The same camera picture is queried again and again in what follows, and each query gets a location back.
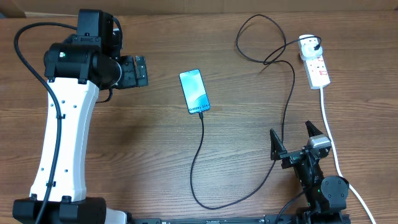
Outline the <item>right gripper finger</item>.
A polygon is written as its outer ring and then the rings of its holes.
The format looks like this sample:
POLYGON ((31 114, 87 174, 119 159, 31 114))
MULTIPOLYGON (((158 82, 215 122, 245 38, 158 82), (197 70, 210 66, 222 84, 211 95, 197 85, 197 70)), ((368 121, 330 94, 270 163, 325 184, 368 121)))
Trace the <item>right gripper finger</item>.
POLYGON ((287 150, 284 147, 282 141, 274 131, 274 129, 270 129, 270 138, 271 138, 271 160, 278 161, 282 160, 286 154, 287 150))
POLYGON ((311 121, 306 121, 305 125, 309 137, 319 136, 323 134, 311 121))

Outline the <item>blue Samsung Galaxy smartphone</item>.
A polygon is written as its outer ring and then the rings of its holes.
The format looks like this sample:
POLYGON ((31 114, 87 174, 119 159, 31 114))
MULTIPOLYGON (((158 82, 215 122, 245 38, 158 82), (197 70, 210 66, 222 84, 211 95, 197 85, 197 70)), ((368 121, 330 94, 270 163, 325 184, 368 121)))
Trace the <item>blue Samsung Galaxy smartphone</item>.
POLYGON ((190 114, 201 113, 211 108, 199 69, 182 72, 179 79, 190 114))

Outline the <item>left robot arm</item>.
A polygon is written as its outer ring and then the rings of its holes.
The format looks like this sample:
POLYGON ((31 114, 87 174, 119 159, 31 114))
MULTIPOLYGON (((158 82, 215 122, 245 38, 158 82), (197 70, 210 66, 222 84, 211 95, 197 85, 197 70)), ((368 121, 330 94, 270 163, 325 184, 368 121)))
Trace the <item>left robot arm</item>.
POLYGON ((49 102, 39 170, 29 196, 15 200, 13 217, 21 223, 132 223, 129 212, 87 196, 85 157, 99 92, 148 85, 145 58, 63 42, 51 45, 44 64, 49 102))

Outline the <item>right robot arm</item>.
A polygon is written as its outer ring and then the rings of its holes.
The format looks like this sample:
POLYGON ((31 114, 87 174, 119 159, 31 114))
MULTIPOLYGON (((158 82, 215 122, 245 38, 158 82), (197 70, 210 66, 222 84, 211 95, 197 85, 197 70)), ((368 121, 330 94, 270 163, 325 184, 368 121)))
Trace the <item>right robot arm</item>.
POLYGON ((329 155, 331 140, 311 121, 306 121, 308 141, 300 150, 288 152, 276 132, 270 130, 271 160, 281 161, 283 169, 293 168, 302 186, 302 192, 287 202, 276 216, 275 223, 350 223, 346 209, 349 182, 338 175, 325 177, 319 162, 329 155), (299 197, 305 196, 308 206, 294 215, 283 213, 299 197))

